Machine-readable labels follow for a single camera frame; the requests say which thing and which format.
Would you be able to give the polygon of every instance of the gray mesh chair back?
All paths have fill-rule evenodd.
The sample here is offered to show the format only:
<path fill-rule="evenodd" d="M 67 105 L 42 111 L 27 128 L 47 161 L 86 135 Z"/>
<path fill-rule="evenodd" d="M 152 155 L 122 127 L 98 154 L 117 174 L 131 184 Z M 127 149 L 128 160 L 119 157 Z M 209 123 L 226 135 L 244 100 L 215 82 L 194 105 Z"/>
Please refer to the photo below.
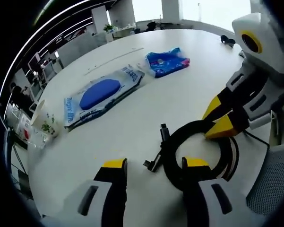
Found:
<path fill-rule="evenodd" d="M 47 81 L 51 80 L 55 75 L 57 75 L 53 68 L 52 61 L 45 66 L 43 72 Z"/>
<path fill-rule="evenodd" d="M 284 198 L 284 145 L 271 148 L 247 196 L 247 206 L 255 213 L 271 214 Z"/>

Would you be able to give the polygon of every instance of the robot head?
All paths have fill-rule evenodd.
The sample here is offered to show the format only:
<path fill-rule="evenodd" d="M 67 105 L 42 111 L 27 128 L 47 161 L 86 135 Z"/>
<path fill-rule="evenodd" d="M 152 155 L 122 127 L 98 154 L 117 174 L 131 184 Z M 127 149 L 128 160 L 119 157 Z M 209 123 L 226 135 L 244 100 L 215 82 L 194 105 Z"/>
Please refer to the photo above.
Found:
<path fill-rule="evenodd" d="M 284 52 L 265 14 L 251 13 L 232 22 L 235 41 L 248 56 L 284 74 Z"/>

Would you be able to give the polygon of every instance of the window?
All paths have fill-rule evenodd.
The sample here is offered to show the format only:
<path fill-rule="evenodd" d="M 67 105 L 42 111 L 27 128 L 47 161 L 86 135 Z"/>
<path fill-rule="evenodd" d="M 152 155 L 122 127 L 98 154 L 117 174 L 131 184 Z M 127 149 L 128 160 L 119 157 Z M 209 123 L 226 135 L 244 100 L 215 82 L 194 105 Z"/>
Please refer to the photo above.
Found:
<path fill-rule="evenodd" d="M 132 0 L 136 22 L 163 18 L 161 0 Z"/>
<path fill-rule="evenodd" d="M 251 13 L 250 0 L 182 0 L 183 18 L 232 29 L 232 21 Z"/>

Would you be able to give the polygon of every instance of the white cup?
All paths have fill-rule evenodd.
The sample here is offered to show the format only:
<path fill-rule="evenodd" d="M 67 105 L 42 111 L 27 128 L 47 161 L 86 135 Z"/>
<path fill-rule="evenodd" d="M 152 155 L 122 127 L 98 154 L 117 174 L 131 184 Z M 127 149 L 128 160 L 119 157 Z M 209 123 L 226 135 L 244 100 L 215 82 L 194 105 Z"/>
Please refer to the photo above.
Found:
<path fill-rule="evenodd" d="M 45 132 L 48 135 L 56 137 L 59 134 L 59 124 L 53 113 L 48 112 L 48 108 L 44 104 L 45 100 L 39 102 L 32 120 L 30 121 L 31 126 L 38 130 Z"/>

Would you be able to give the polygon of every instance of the office desk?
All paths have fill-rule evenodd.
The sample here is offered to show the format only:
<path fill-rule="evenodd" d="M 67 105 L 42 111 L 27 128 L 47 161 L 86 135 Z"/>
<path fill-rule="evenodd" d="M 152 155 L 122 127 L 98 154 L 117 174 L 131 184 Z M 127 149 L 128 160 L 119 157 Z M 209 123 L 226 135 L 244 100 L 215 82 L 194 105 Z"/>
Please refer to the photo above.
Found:
<path fill-rule="evenodd" d="M 123 38 L 130 35 L 130 32 L 135 28 L 135 26 L 126 26 L 112 32 L 111 34 L 113 34 L 114 38 Z"/>
<path fill-rule="evenodd" d="M 48 100 L 49 108 L 61 121 L 63 98 L 88 81 L 129 63 L 135 65 L 149 52 L 165 52 L 175 47 L 180 47 L 190 58 L 188 68 L 160 79 L 147 80 L 106 114 L 69 133 L 63 131 L 43 150 L 29 146 L 28 174 L 40 213 L 54 215 L 76 187 L 94 178 L 105 160 L 126 157 L 128 199 L 124 226 L 187 224 L 182 192 L 173 187 L 162 168 L 154 174 L 143 163 L 146 159 L 153 160 L 160 150 L 161 123 L 166 123 L 173 133 L 202 118 L 212 98 L 240 68 L 239 46 L 231 49 L 220 42 L 220 37 L 196 30 L 161 30 L 131 35 L 101 46 L 71 63 L 50 81 L 41 99 Z M 270 125 L 252 133 L 268 141 Z M 247 195 L 262 167 L 267 147 L 243 134 L 236 140 L 240 159 L 230 183 Z M 205 141 L 203 135 L 195 135 L 178 149 L 179 163 L 184 155 L 204 158 L 214 167 L 220 151 L 217 144 Z"/>

